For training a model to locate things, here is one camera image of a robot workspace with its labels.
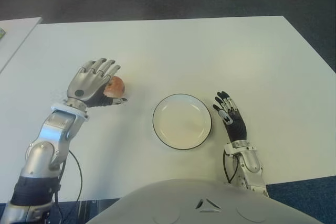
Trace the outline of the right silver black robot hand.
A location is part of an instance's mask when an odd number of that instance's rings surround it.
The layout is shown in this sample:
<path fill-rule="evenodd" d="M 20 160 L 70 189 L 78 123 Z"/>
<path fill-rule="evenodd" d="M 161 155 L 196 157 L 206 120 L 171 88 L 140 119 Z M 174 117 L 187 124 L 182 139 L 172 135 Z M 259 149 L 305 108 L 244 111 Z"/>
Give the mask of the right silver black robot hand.
<path fill-rule="evenodd" d="M 230 141 L 247 140 L 246 125 L 234 100 L 224 91 L 217 92 L 215 100 L 218 105 L 213 104 L 213 108 L 222 119 Z"/>

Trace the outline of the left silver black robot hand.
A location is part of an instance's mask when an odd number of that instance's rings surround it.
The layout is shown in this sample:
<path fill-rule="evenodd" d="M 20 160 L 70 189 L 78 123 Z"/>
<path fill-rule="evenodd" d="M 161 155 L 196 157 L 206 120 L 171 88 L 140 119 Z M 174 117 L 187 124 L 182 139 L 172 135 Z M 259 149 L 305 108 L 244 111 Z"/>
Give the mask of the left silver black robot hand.
<path fill-rule="evenodd" d="M 126 103 L 126 98 L 110 98 L 104 94 L 105 87 L 119 69 L 114 60 L 106 58 L 85 63 L 68 86 L 66 105 L 84 111 L 86 108 Z"/>

